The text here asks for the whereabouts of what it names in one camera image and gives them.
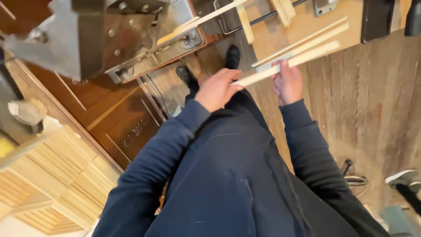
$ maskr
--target black pants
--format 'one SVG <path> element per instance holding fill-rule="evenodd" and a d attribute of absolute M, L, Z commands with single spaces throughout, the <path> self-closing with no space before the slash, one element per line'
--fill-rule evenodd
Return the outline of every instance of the black pants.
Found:
<path fill-rule="evenodd" d="M 194 99 L 198 91 L 199 84 L 197 81 L 196 83 L 190 84 L 190 94 L 186 96 L 185 104 Z M 251 94 L 246 89 L 235 93 L 231 100 L 225 105 L 225 109 L 233 110 L 239 113 L 243 113 L 244 111 L 250 112 L 260 126 L 270 132 L 261 111 L 254 102 Z"/>
<path fill-rule="evenodd" d="M 396 185 L 396 190 L 398 190 L 398 192 L 406 199 L 415 212 L 418 213 L 418 215 L 421 215 L 421 201 L 418 199 L 417 195 L 405 184 L 398 183 Z"/>

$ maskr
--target hand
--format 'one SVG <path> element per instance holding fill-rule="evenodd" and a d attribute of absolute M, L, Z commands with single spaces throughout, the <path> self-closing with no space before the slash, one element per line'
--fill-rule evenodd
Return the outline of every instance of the hand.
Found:
<path fill-rule="evenodd" d="M 237 91 L 244 89 L 240 85 L 230 85 L 240 73 L 240 70 L 221 69 L 200 85 L 195 100 L 210 113 L 222 108 Z"/>
<path fill-rule="evenodd" d="M 271 78 L 273 90 L 278 95 L 279 105 L 289 105 L 303 98 L 303 76 L 297 67 L 289 67 L 288 61 L 280 60 L 272 66 L 280 64 L 281 71 Z"/>

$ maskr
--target white sneaker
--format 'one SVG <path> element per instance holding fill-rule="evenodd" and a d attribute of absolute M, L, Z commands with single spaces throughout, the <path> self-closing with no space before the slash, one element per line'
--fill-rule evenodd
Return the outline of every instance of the white sneaker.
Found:
<path fill-rule="evenodd" d="M 404 170 L 395 175 L 387 177 L 384 182 L 389 184 L 391 187 L 394 187 L 398 183 L 409 185 L 412 182 L 412 179 L 418 176 L 417 170 Z"/>
<path fill-rule="evenodd" d="M 418 193 L 418 191 L 421 189 L 421 181 L 414 181 L 409 185 L 409 188 L 411 189 L 412 192 L 414 192 L 415 194 Z"/>

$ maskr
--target person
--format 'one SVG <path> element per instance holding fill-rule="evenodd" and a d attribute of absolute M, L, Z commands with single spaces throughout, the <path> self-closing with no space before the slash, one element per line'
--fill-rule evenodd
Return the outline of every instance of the person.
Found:
<path fill-rule="evenodd" d="M 231 46 L 225 68 L 190 88 L 111 190 L 94 237 L 388 236 L 352 194 L 302 98 L 286 60 L 272 76 L 295 175 L 279 155 L 250 93 L 230 85 L 240 71 Z M 159 197 L 168 182 L 161 212 Z"/>
<path fill-rule="evenodd" d="M 387 177 L 384 182 L 391 188 L 396 189 L 414 211 L 421 215 L 421 201 L 417 197 L 417 193 L 421 189 L 421 181 L 414 180 L 417 176 L 417 170 L 404 170 Z"/>

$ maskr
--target metal machine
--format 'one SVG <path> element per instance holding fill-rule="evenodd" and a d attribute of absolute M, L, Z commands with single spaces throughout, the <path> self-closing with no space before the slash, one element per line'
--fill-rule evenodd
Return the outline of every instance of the metal machine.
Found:
<path fill-rule="evenodd" d="M 74 81 L 108 73 L 115 83 L 154 70 L 204 46 L 200 28 L 156 46 L 194 17 L 190 0 L 53 0 L 53 15 L 2 47 Z"/>

